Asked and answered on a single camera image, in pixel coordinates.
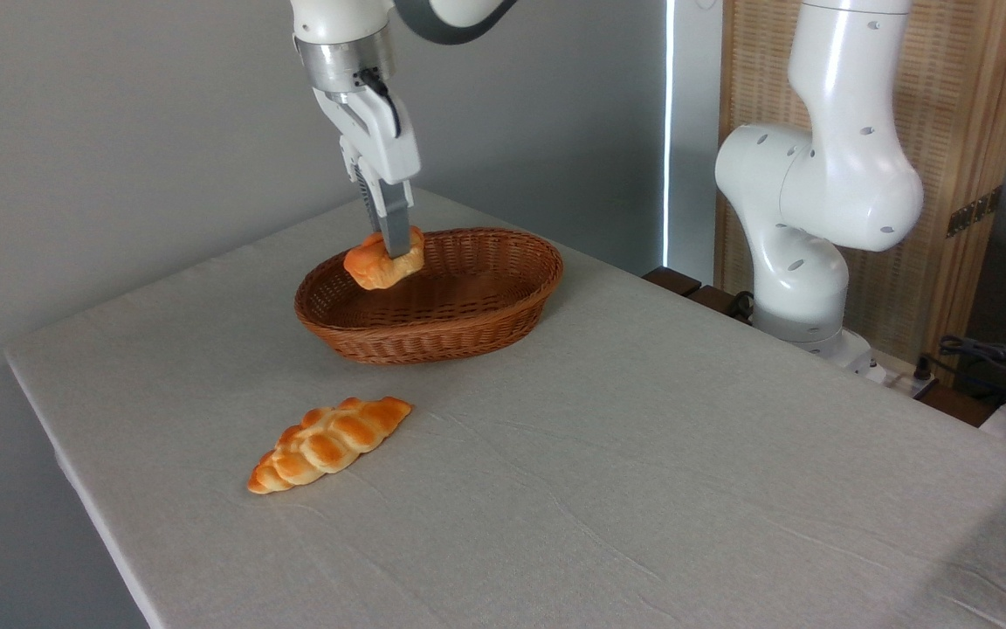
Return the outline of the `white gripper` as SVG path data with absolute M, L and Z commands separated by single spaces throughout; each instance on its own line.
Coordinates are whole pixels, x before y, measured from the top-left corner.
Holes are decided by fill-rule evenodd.
M 420 172 L 420 152 L 409 113 L 383 82 L 351 93 L 313 88 L 320 110 L 340 132 L 341 155 L 352 183 L 358 184 L 372 231 L 380 232 L 388 258 L 411 248 L 410 183 Z

